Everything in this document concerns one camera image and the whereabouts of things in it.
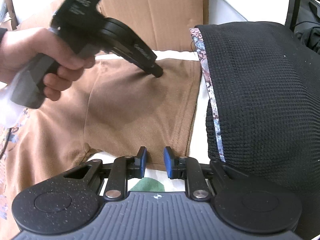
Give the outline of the person's left hand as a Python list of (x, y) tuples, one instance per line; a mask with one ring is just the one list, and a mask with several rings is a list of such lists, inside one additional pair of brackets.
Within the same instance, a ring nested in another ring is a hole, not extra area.
[(23, 66), (43, 53), (52, 57), (60, 66), (56, 74), (43, 78), (43, 92), (52, 101), (59, 100), (61, 92), (80, 79), (87, 68), (95, 64), (95, 57), (82, 59), (57, 35), (46, 28), (7, 31), (1, 40), (1, 82), (10, 84)]

